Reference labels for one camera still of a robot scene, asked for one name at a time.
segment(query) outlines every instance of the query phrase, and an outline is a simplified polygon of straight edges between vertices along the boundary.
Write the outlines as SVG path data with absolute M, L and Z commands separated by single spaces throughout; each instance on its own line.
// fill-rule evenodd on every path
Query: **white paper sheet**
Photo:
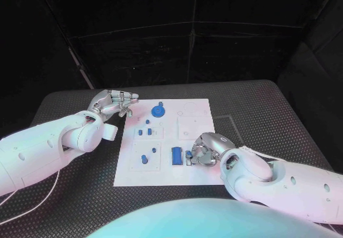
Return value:
M 151 109 L 159 102 L 166 114 L 156 118 Z M 203 132 L 215 132 L 208 99 L 140 100 L 130 108 L 133 117 L 126 120 L 114 186 L 224 184 L 219 164 L 211 168 L 186 165 L 185 152 L 192 150 L 196 138 Z M 172 165 L 173 147 L 182 147 L 183 165 Z M 141 163 L 143 154 L 147 164 Z

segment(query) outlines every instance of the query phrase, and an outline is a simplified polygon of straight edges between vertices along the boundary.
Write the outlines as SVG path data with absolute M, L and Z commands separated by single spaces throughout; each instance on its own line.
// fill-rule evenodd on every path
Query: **cable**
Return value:
M 6 198 L 6 200 L 0 203 L 0 206 L 6 203 L 6 201 L 7 201 L 9 198 L 15 195 L 16 192 L 17 192 L 17 190 L 10 194 L 10 196 Z
M 258 151 L 255 151 L 254 149 L 248 148 L 247 146 L 242 146 L 242 147 L 239 147 L 239 148 L 241 148 L 241 149 L 245 149 L 245 150 L 248 150 L 248 151 L 251 151 L 252 153 L 255 153 L 257 155 L 260 155 L 260 156 L 262 156 L 262 157 L 265 157 L 265 158 L 275 159 L 275 160 L 280 160 L 280 161 L 287 162 L 284 159 L 281 159 L 281 158 L 278 158 L 278 157 L 274 157 L 274 156 L 270 156 L 270 155 L 267 155 L 267 154 L 262 154 L 262 153 L 260 153 Z
M 10 222 L 10 221 L 13 221 L 15 219 L 17 219 L 19 217 L 22 217 L 23 215 L 26 215 L 28 213 L 30 213 L 40 205 L 42 205 L 42 203 L 45 202 L 45 200 L 48 199 L 48 197 L 51 196 L 51 194 L 52 194 L 52 191 L 53 191 L 53 189 L 55 189 L 55 186 L 56 186 L 56 183 L 58 183 L 58 180 L 59 180 L 59 171 L 58 171 L 58 176 L 56 176 L 56 180 L 55 180 L 55 183 L 53 183 L 53 186 L 52 186 L 52 189 L 51 189 L 51 191 L 49 191 L 49 193 L 48 193 L 48 195 L 46 195 L 46 197 L 45 197 L 45 199 L 43 199 L 43 201 L 28 211 L 28 212 L 25 212 L 25 213 L 22 213 L 20 215 L 17 215 L 16 217 L 13 217 L 13 218 L 10 218 L 9 220 L 6 220 L 4 222 L 2 222 L 0 223 L 0 225 L 3 225 L 4 223 L 7 223 L 7 222 Z

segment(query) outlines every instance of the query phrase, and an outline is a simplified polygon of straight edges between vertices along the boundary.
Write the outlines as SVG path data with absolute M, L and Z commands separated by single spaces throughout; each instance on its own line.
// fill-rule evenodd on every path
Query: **blue rectangular block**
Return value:
M 182 165 L 182 148 L 180 147 L 173 147 L 172 148 L 172 153 L 173 153 L 173 165 Z

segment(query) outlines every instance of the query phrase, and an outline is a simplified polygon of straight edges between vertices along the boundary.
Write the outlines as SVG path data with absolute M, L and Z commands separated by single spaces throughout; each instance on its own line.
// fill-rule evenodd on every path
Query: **textured mat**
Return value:
M 121 90 L 138 93 L 140 99 L 208 98 L 216 132 L 238 146 L 245 144 L 288 161 L 332 169 L 273 82 L 258 80 Z M 48 95 L 32 125 L 85 110 L 100 91 L 64 91 Z M 108 123 L 120 128 L 115 140 L 102 140 L 97 149 L 61 170 L 49 199 L 32 213 L 0 226 L 0 237 L 85 237 L 115 218 L 154 203 L 196 197 L 231 198 L 222 185 L 113 187 L 124 120 L 113 116 Z M 36 206 L 55 178 L 52 175 L 16 193 L 0 207 L 2 221 Z

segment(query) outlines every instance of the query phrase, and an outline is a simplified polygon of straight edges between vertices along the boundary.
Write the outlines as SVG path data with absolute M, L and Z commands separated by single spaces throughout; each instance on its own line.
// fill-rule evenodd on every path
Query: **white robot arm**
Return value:
M 88 110 L 43 123 L 0 141 L 0 196 L 38 183 L 75 157 L 91 152 L 101 139 L 114 140 L 118 128 L 104 123 L 114 113 L 133 115 L 138 95 L 104 90 Z
M 257 153 L 247 147 L 236 148 L 226 137 L 208 132 L 186 157 L 192 164 L 208 167 L 221 161 L 225 188 L 239 201 L 261 202 L 306 220 L 342 225 L 343 176 L 284 160 L 265 162 Z

